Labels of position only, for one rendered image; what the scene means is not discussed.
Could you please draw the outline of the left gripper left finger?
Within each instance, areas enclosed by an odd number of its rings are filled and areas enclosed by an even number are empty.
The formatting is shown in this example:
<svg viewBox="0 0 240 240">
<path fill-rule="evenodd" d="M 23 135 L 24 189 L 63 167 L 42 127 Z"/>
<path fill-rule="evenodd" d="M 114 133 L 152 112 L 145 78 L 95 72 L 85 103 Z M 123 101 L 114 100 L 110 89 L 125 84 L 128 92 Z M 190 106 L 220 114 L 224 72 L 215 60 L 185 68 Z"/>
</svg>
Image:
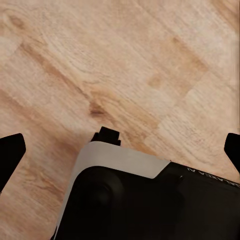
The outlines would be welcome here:
<svg viewBox="0 0 240 240">
<path fill-rule="evenodd" d="M 21 133 L 0 138 L 0 193 L 26 152 Z"/>
</svg>

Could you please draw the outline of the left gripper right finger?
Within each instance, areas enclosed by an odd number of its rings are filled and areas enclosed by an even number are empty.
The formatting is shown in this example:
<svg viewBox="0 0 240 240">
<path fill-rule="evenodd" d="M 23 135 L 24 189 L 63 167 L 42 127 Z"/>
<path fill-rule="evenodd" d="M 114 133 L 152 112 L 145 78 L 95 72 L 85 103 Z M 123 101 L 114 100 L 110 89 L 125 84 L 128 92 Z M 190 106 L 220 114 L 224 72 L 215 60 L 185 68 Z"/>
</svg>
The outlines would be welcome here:
<svg viewBox="0 0 240 240">
<path fill-rule="evenodd" d="M 240 173 L 240 135 L 235 133 L 228 133 L 224 151 Z"/>
</svg>

